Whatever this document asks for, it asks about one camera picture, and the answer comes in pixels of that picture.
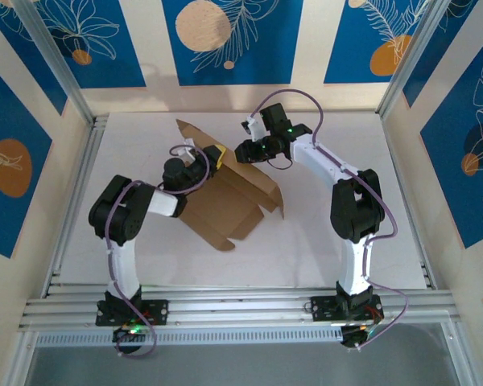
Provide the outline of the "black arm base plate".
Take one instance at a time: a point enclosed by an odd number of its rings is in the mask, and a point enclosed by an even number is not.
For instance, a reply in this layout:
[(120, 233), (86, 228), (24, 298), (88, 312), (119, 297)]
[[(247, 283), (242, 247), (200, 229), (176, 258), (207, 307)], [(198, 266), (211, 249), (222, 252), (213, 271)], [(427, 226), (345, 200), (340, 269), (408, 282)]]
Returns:
[[(167, 324), (167, 300), (142, 300), (134, 304), (138, 312), (152, 325)], [(101, 300), (97, 303), (96, 326), (143, 325), (144, 321), (123, 300), (114, 298), (112, 302)]]
[(310, 303), (314, 322), (381, 322), (385, 318), (376, 294), (354, 309), (339, 296), (311, 297)]

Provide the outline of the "aluminium front beam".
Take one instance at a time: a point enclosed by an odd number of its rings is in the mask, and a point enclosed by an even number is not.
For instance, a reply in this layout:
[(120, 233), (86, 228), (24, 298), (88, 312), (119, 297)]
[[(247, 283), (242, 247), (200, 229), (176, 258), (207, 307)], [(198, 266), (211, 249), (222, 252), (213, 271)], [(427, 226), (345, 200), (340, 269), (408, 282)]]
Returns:
[[(148, 286), (143, 298), (168, 302), (166, 328), (309, 326), (309, 300), (331, 296), (329, 289), (200, 289)], [(20, 331), (91, 330), (95, 327), (96, 285), (53, 286), (46, 298), (27, 300)], [(448, 290), (408, 290), (404, 297), (379, 294), (386, 322), (458, 322), (460, 313)]]

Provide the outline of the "blue floral wall panel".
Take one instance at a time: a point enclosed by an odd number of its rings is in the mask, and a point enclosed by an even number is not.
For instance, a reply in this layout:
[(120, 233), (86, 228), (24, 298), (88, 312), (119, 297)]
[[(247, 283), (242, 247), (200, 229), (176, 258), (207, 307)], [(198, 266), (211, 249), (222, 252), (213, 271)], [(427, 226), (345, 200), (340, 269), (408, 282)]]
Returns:
[(52, 139), (0, 77), (0, 255), (13, 257)]
[(119, 0), (34, 0), (81, 88), (146, 85)]
[(402, 94), (411, 109), (435, 86), (452, 87), (483, 47), (483, 0), (449, 0)]
[(0, 31), (62, 116), (68, 96), (39, 52), (10, 0), (0, 0)]
[(303, 0), (162, 0), (182, 86), (289, 84)]
[(483, 47), (421, 131), (463, 246), (483, 240)]
[(390, 81), (431, 0), (345, 0), (325, 84)]

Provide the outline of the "black controller board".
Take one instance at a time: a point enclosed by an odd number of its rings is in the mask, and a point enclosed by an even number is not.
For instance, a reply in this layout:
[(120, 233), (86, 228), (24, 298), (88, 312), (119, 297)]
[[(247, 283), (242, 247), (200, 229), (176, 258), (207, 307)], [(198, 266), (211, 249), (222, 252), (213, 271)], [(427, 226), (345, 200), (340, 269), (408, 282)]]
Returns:
[(112, 342), (119, 355), (131, 355), (145, 342), (145, 335), (137, 327), (121, 326), (114, 330)]
[(368, 340), (369, 330), (367, 326), (343, 326), (341, 345), (348, 349), (359, 348)]

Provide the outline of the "brown cardboard box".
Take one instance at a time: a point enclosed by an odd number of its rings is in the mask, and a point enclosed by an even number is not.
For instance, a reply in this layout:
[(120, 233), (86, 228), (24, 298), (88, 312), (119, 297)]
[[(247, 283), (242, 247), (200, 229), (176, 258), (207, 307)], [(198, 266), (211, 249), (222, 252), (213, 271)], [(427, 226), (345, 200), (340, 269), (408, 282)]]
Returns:
[(219, 171), (188, 196), (180, 219), (216, 250), (228, 252), (262, 221), (262, 209), (284, 213), (279, 185), (257, 167), (237, 162), (225, 147)]

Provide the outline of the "aluminium side rail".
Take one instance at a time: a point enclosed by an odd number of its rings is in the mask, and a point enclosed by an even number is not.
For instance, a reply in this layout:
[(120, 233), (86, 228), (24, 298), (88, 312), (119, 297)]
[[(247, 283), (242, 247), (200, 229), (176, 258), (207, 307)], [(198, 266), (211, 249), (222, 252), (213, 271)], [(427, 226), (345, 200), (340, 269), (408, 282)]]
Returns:
[(391, 161), (394, 166), (394, 172), (396, 174), (396, 178), (398, 180), (398, 185), (399, 189), (401, 191), (402, 195), (402, 201), (405, 206), (405, 210), (407, 213), (407, 218), (408, 222), (410, 225), (410, 229), (413, 235), (413, 239), (415, 242), (415, 247), (416, 250), (419, 254), (419, 264), (420, 267), (423, 271), (423, 277), (424, 281), (426, 282), (426, 288), (428, 290), (437, 290), (439, 289), (439, 286), (436, 282), (436, 278), (433, 276), (433, 271), (431, 269), (431, 263), (427, 257), (427, 252), (425, 249), (425, 246), (421, 240), (420, 233), (419, 233), (419, 227), (418, 227), (418, 221), (416, 218), (416, 215), (414, 213), (413, 209), (413, 202), (412, 202), (412, 197), (409, 194), (409, 191), (407, 189), (407, 180), (406, 180), (406, 175), (403, 173), (402, 165), (399, 159), (399, 153), (398, 150), (396, 149), (396, 146), (394, 145), (392, 141), (391, 134), (389, 130), (386, 128), (386, 124), (384, 122), (384, 119), (382, 117), (379, 117), (380, 123), (382, 125), (382, 130), (386, 139), (386, 144), (387, 147), (390, 151), (390, 157)]
[(55, 245), (52, 250), (52, 258), (47, 268), (47, 273), (40, 290), (39, 296), (45, 298), (48, 295), (52, 278), (60, 271), (72, 230), (78, 217), (83, 194), (89, 178), (90, 169), (93, 167), (97, 156), (98, 148), (103, 137), (109, 114), (102, 114), (94, 118), (89, 133), (85, 136), (84, 144), (81, 146), (77, 164), (73, 168), (70, 180), (70, 196), (65, 208), (63, 222), (60, 226)]

